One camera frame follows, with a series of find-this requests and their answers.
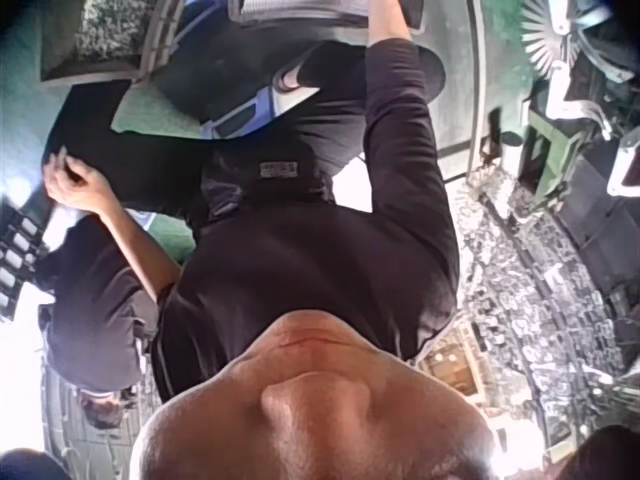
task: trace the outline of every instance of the person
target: person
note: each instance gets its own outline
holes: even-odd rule
[[[46,453],[21,448],[0,453],[0,480],[70,480],[64,468]]]
[[[458,248],[431,72],[399,0],[369,5],[362,62],[263,129],[208,145],[209,222],[182,270],[73,148],[45,167],[50,196],[99,215],[160,307],[153,369],[168,403],[136,442],[132,478],[492,478],[486,419],[412,368],[451,322]],[[336,206],[323,183],[363,147],[373,213]],[[191,168],[191,152],[170,153]],[[190,202],[158,189],[178,193]]]
[[[640,478],[640,434],[621,425],[604,427],[591,435],[569,457],[556,480],[632,480]]]
[[[36,262],[35,282],[55,297],[39,310],[48,365],[80,390],[88,423],[118,428],[120,392],[142,378],[138,344],[155,335],[158,310],[109,231],[82,218],[62,246]]]

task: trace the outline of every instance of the fingers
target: fingers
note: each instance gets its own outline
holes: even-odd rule
[[[54,176],[60,189],[65,192],[70,192],[77,186],[64,169],[56,169]]]
[[[65,171],[66,149],[62,147],[58,155],[49,155],[49,162],[43,168],[45,188],[51,198],[63,202],[65,197],[76,190],[77,185]]]
[[[69,170],[82,178],[87,178],[93,172],[93,168],[77,158],[67,157],[67,165]]]

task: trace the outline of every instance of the black long-sleeve shirt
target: black long-sleeve shirt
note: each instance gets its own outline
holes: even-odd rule
[[[69,229],[36,275],[55,291],[51,316],[41,325],[49,365],[93,393],[138,383],[136,337],[155,330],[157,306],[100,220],[88,216]],[[138,328],[138,322],[145,325]]]
[[[381,42],[366,68],[373,213],[279,205],[210,226],[161,302],[153,363],[163,400],[216,375],[291,311],[336,315],[405,361],[450,322],[458,248],[417,51]]]

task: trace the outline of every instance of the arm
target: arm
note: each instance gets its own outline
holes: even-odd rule
[[[370,5],[364,146],[374,214],[390,218],[428,248],[455,290],[458,246],[418,49],[409,41],[399,0]]]
[[[78,181],[69,177],[65,165]],[[44,181],[57,202],[100,217],[151,298],[157,301],[179,279],[180,267],[131,218],[100,172],[72,157],[65,159],[64,154],[52,155],[44,167]]]

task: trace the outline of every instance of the hair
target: hair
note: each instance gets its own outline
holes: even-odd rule
[[[82,411],[87,423],[97,430],[113,430],[120,428],[124,418],[124,409],[120,403],[106,407],[87,399],[82,402]]]
[[[0,455],[2,480],[70,480],[62,466],[46,453],[12,450]]]
[[[640,435],[620,426],[595,432],[571,457],[556,480],[640,478]]]

